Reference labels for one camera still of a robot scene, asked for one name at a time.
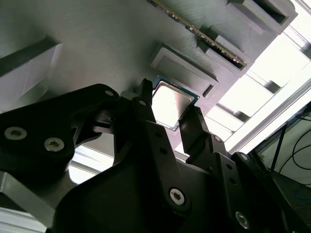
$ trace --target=bright light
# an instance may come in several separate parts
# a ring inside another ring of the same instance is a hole
[[[308,83],[310,74],[311,63],[297,73],[295,79],[290,80],[287,85],[280,89],[271,100],[226,141],[227,150],[233,153],[240,151],[242,147],[244,147],[244,152],[253,149],[297,112],[301,108],[299,104],[307,104],[311,100],[308,99],[308,96],[306,96],[307,99],[302,99],[305,101],[304,103],[298,102],[297,107],[293,107],[292,110],[286,110],[288,108],[287,104],[295,102],[295,99],[298,97],[304,97],[304,92],[297,91],[304,86],[311,86],[311,83]],[[265,125],[272,121],[274,122],[273,125],[261,134],[260,132],[262,132]]]
[[[175,151],[176,151],[176,152],[179,152],[179,153],[181,153],[181,154],[184,154],[184,155],[186,155],[186,156],[189,156],[188,154],[186,154],[186,153],[184,152],[184,147],[183,147],[183,143],[182,143],[182,142],[175,148]]]
[[[250,71],[283,87],[305,67],[309,59],[285,35],[279,35],[250,67]]]
[[[70,179],[77,184],[81,184],[96,176],[94,173],[87,172],[74,166],[69,166],[69,175]]]
[[[226,141],[232,135],[232,131],[222,126],[221,124],[217,123],[216,121],[208,117],[205,117],[204,119],[208,127],[208,130],[211,133],[219,136],[223,141]]]
[[[238,130],[239,127],[243,125],[242,121],[236,119],[234,116],[230,115],[229,113],[225,112],[217,106],[214,106],[209,111],[207,117],[215,120],[216,122],[220,123],[221,125],[232,131]]]
[[[160,82],[152,99],[152,110],[157,122],[174,128],[194,97]]]
[[[291,23],[291,26],[299,32],[306,40],[311,43],[311,15],[309,12],[307,12],[303,7],[301,7],[300,4],[298,4],[296,1],[292,1],[295,10],[298,13],[298,16],[293,20]]]
[[[271,92],[249,76],[244,75],[222,97],[219,104],[233,112],[243,112],[251,117],[272,96]]]
[[[104,171],[113,165],[114,158],[86,146],[79,146],[72,160],[95,170]]]
[[[308,46],[308,41],[303,38],[292,26],[288,26],[284,33],[294,41],[294,45],[297,46],[297,49],[301,50]]]

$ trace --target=silver screw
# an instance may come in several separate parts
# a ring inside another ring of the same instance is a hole
[[[242,214],[241,212],[235,212],[235,218],[237,219],[238,223],[244,228],[244,229],[248,229],[249,228],[249,222],[247,220],[247,218],[245,217],[244,214]]]
[[[170,197],[176,205],[182,205],[185,203],[185,197],[182,192],[176,188],[170,190]]]
[[[113,93],[111,91],[105,91],[105,93],[109,96],[113,96]]]
[[[64,142],[57,137],[50,137],[44,142],[47,151],[58,152],[65,147]]]
[[[146,103],[144,101],[142,101],[142,100],[140,100],[139,103],[144,105],[144,106],[146,106]]]
[[[221,138],[219,137],[219,136],[214,136],[214,138],[215,138],[215,140],[217,141],[217,142],[222,142],[222,140],[221,140]]]
[[[4,131],[4,136],[10,140],[21,140],[27,136],[27,131],[21,127],[10,127]]]
[[[245,161],[248,161],[248,158],[247,158],[245,155],[240,154],[240,156],[241,156],[241,157],[242,157],[242,159],[244,159]]]

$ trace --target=screw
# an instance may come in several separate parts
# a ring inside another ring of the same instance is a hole
[[[57,137],[50,137],[44,142],[44,147],[47,151],[58,152],[65,147],[64,142]]]
[[[185,197],[182,192],[176,188],[170,190],[170,197],[176,205],[182,205],[185,203]]]
[[[146,106],[146,103],[144,101],[142,101],[142,100],[140,100],[139,103],[144,105],[144,106]]]
[[[111,91],[105,91],[105,93],[109,96],[113,96],[113,93]]]
[[[237,219],[238,223],[244,228],[249,229],[249,222],[244,214],[241,212],[235,212],[235,218]]]
[[[244,154],[240,154],[240,156],[241,156],[242,159],[244,159],[245,161],[248,161],[248,158],[247,158]]]
[[[215,138],[215,140],[217,141],[217,142],[222,142],[222,140],[221,140],[221,138],[219,137],[219,136],[214,136],[214,138]]]
[[[27,131],[21,127],[10,127],[4,131],[4,136],[10,140],[21,140],[27,136]]]

